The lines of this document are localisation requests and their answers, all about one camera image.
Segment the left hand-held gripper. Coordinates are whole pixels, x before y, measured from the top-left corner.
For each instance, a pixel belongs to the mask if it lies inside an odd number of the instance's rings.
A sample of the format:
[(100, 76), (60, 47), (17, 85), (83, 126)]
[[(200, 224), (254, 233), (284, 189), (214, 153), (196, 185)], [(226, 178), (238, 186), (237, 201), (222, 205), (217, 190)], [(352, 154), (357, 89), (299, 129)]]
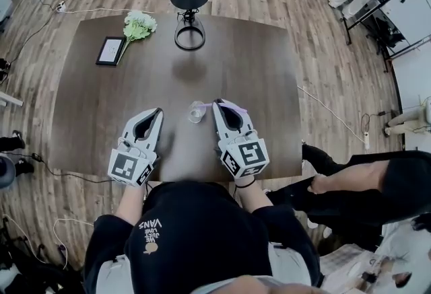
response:
[(140, 187), (148, 181), (158, 159), (155, 152), (159, 141), (164, 112), (153, 108), (129, 119), (110, 155), (108, 176), (128, 186)]

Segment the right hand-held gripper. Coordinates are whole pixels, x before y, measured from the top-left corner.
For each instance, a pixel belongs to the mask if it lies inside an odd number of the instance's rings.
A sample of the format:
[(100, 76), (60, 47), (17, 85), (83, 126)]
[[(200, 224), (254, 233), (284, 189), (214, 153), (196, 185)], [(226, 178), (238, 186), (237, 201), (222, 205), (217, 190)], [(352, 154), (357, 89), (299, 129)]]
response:
[[(270, 160), (265, 141), (253, 129), (247, 110), (220, 98), (213, 101), (212, 109), (222, 165), (235, 180), (261, 173)], [(240, 134), (230, 137), (233, 132)]]

